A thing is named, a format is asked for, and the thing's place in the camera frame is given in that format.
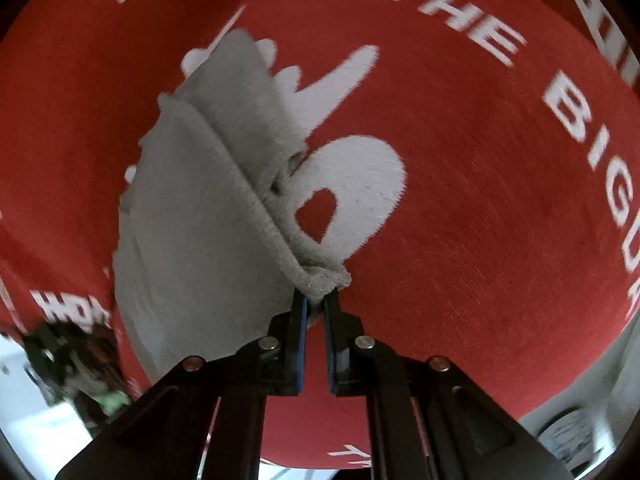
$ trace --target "fabric texture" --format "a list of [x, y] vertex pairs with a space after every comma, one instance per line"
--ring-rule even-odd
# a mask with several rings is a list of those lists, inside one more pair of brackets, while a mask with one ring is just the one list
[[115, 294], [151, 380], [186, 355], [217, 359], [263, 335], [296, 287], [312, 302], [348, 285], [294, 219], [305, 153], [255, 42], [222, 39], [143, 138], [120, 202]]

